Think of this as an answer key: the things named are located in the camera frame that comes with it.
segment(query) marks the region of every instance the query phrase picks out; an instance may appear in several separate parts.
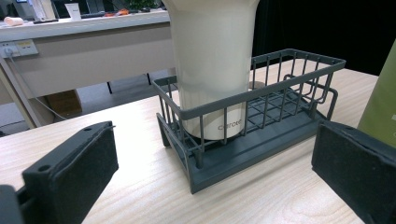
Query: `power outlet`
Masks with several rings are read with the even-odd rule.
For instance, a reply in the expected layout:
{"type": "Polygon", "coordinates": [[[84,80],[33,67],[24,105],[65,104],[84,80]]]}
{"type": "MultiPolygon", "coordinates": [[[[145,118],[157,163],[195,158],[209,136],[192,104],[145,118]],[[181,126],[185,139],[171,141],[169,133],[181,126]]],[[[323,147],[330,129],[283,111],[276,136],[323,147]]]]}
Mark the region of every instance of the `power outlet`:
{"type": "Polygon", "coordinates": [[[0,43],[0,55],[2,58],[8,58],[7,52],[12,52],[12,57],[38,54],[35,43],[32,39],[8,41],[0,43]]]}
{"type": "Polygon", "coordinates": [[[8,58],[6,54],[8,50],[11,50],[12,57],[21,56],[20,51],[18,50],[17,46],[15,46],[14,42],[8,41],[0,43],[0,55],[2,58],[8,58]]]}
{"type": "Polygon", "coordinates": [[[17,46],[21,56],[38,54],[37,48],[35,47],[35,43],[33,43],[32,39],[18,40],[14,41],[14,43],[17,46]]]}

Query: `wooden table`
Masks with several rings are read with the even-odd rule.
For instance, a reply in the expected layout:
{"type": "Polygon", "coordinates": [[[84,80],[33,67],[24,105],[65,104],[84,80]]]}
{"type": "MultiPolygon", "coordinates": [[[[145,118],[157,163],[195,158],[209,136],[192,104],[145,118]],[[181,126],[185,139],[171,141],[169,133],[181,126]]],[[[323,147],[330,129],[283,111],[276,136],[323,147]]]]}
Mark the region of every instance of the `wooden table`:
{"type": "MultiPolygon", "coordinates": [[[[356,127],[377,77],[343,69],[333,121],[356,127]]],[[[22,187],[21,172],[78,130],[113,120],[120,169],[84,223],[361,223],[312,171],[315,137],[190,193],[156,120],[158,97],[0,138],[1,184],[22,187]]]]}

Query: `basket base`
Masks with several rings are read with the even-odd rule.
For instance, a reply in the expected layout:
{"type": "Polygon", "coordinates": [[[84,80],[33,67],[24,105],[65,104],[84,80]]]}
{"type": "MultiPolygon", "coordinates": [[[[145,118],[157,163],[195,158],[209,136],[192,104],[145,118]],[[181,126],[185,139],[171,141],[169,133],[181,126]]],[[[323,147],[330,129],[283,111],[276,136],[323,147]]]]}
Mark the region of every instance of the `basket base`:
{"type": "Polygon", "coordinates": [[[318,123],[324,119],[319,112],[314,119],[302,112],[229,140],[227,145],[217,144],[203,154],[204,167],[201,169],[195,166],[192,154],[185,160],[183,148],[172,134],[166,129],[163,133],[183,164],[193,194],[315,135],[318,123]]]}

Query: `metal wire rack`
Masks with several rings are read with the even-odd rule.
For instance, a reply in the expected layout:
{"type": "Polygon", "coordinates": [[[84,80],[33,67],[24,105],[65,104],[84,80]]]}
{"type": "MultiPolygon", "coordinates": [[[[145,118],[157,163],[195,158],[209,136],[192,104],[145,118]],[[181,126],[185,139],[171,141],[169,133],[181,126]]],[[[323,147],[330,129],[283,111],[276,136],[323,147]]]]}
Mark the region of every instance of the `metal wire rack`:
{"type": "MultiPolygon", "coordinates": [[[[163,144],[173,148],[190,181],[191,193],[248,168],[316,134],[321,120],[330,120],[337,99],[332,89],[332,75],[344,68],[346,61],[284,49],[252,58],[249,91],[193,109],[177,104],[172,86],[177,77],[154,80],[162,113],[157,114],[163,144]],[[205,140],[203,117],[232,105],[245,104],[244,128],[221,140],[205,140]],[[327,110],[326,116],[318,106],[327,110]],[[201,137],[190,135],[183,120],[200,120],[201,137]]],[[[224,116],[223,125],[227,125],[224,116]]]]}

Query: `white cylindrical container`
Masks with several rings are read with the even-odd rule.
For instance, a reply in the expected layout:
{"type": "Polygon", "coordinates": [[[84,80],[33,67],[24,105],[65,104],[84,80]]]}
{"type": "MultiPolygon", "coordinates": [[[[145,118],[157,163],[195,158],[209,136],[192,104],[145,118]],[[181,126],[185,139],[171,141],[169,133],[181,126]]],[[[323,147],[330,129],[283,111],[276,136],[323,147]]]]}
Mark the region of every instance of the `white cylindrical container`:
{"type": "MultiPolygon", "coordinates": [[[[182,109],[248,90],[256,8],[260,0],[163,0],[171,19],[182,109]]],[[[204,116],[204,138],[222,139],[244,127],[245,104],[204,116]]],[[[201,137],[199,119],[184,128],[201,137]]]]}
{"type": "Polygon", "coordinates": [[[5,17],[4,22],[9,26],[23,25],[23,19],[19,17],[5,17]]]}

